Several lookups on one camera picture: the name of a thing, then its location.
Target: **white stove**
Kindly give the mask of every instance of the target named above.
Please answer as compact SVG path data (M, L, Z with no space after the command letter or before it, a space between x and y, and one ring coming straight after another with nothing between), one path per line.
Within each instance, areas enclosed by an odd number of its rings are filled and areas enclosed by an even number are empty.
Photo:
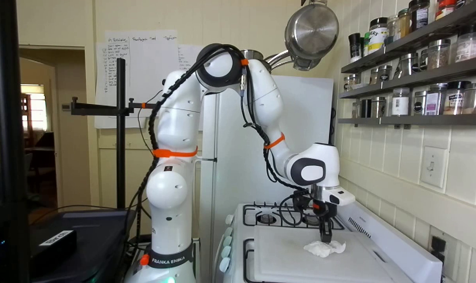
M318 240L317 218L290 205L238 204L226 218L215 283L438 283L441 260L353 202L337 207L333 240L345 251L317 257L303 245Z

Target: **doorway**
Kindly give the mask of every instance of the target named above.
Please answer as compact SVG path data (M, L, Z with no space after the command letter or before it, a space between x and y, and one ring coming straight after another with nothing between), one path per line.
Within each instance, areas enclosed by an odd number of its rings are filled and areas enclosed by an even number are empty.
M89 202L87 120L62 109L62 105L69 103L72 97L86 100L84 53L83 50L21 46L18 54L20 81L42 89L42 95L31 95L31 98L43 97L47 109L45 130L42 120L31 122L32 125L39 122L39 127L32 128L31 163L39 150L51 149L51 152L45 152L45 158L50 153L53 156L53 182L50 175L36 179L32 190L42 197L40 207L86 204Z

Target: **towel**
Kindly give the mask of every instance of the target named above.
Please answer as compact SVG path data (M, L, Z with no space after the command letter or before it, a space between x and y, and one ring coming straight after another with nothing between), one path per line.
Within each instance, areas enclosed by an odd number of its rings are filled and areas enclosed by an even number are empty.
M336 240L331 240L329 243L325 243L325 241L315 240L315 241L304 245L303 249L312 252L314 256L326 257L329 252L344 252L345 241L339 243Z

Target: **refrigerator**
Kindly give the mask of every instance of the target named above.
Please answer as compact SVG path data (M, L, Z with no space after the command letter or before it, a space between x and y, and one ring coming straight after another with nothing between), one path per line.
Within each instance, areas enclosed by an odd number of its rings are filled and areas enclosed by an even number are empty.
M292 152L314 141L328 142L333 79L273 75L282 100L279 127ZM279 202L292 193L267 177L263 141L243 127L240 98L234 89L204 97L201 117L202 161L199 177L201 278L208 281L213 251L238 202Z

